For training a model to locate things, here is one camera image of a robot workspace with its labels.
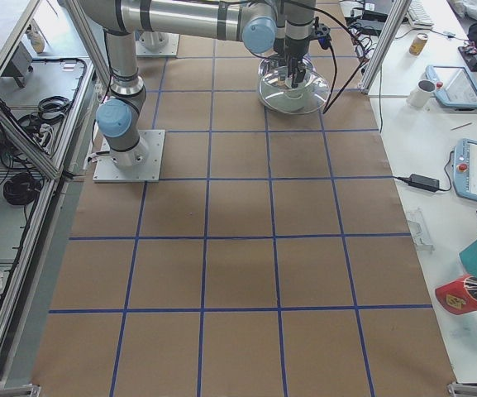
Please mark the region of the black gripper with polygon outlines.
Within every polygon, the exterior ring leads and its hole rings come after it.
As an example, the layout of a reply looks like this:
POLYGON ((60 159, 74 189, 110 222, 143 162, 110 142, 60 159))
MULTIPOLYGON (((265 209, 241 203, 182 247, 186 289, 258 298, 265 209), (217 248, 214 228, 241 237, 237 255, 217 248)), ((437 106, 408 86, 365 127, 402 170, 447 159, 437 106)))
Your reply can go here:
POLYGON ((305 77, 305 65, 302 58, 308 53, 309 41, 312 32, 312 25, 297 26, 287 24, 284 30, 284 53, 288 57, 286 60, 286 86, 293 87, 299 85, 305 77))

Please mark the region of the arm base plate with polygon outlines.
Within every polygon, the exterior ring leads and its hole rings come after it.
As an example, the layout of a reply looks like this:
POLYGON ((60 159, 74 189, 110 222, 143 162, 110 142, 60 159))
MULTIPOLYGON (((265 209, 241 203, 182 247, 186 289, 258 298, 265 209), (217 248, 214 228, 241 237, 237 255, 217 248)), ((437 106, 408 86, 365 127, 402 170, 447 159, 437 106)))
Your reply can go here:
POLYGON ((139 130, 140 140, 130 151, 112 151, 103 140, 96 157, 93 181, 96 183, 158 182, 165 144, 165 130, 139 130))
POLYGON ((138 57, 176 57, 178 48, 178 34, 144 31, 136 38, 136 55, 138 57))

